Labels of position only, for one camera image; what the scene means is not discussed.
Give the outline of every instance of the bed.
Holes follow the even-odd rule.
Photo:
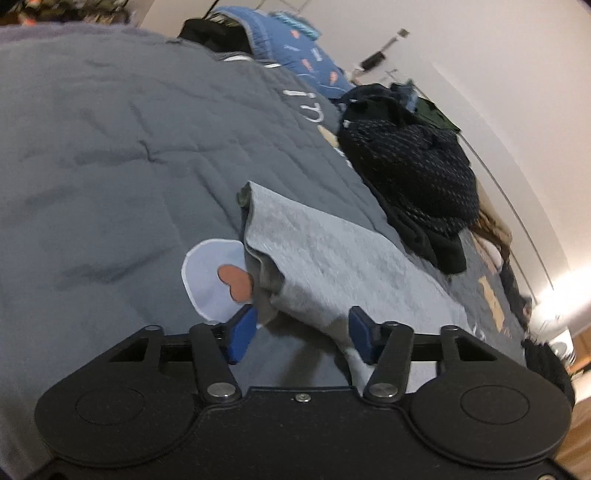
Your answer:
[[[319,132],[336,132],[339,112],[286,94],[314,93],[288,70],[90,25],[0,32],[0,64],[0,467],[13,478],[49,459],[33,422],[47,388],[144,326],[199,321],[181,266],[204,240],[241,238],[247,181],[380,233],[475,336],[524,363],[523,330],[470,233],[463,274],[407,252]],[[281,314],[233,372],[244,390],[349,381],[329,338]]]

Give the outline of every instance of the light gray towel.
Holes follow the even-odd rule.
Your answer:
[[[260,284],[271,304],[334,339],[359,391],[374,368],[349,337],[353,305],[378,323],[394,320],[417,333],[439,333],[443,325],[468,330],[464,308],[386,237],[253,182],[238,202],[248,211],[244,245],[261,262]],[[413,364],[407,391],[434,375],[432,364]]]

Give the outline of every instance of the metal pivot screw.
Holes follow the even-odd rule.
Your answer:
[[[376,398],[392,398],[398,394],[398,389],[390,383],[374,383],[369,386],[369,393]]]
[[[228,398],[236,393],[236,387],[226,382],[212,383],[208,386],[207,393],[216,398]]]
[[[300,403],[308,403],[310,400],[312,400],[312,397],[307,393],[297,393],[295,394],[294,399]]]

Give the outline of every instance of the blue pillow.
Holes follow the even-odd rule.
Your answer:
[[[277,18],[247,7],[218,7],[214,11],[242,24],[255,59],[276,61],[321,95],[338,99],[354,87],[316,42]]]

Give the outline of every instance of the blue gripper pad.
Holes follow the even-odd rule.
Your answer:
[[[368,365],[376,363],[381,353],[374,346],[376,333],[379,334],[379,325],[361,307],[355,306],[349,310],[349,336],[362,360]]]
[[[252,305],[244,305],[234,317],[226,324],[228,331],[226,332],[226,348],[225,356],[229,364],[237,364],[240,362],[248,345],[250,345],[252,338],[256,333],[256,308]]]

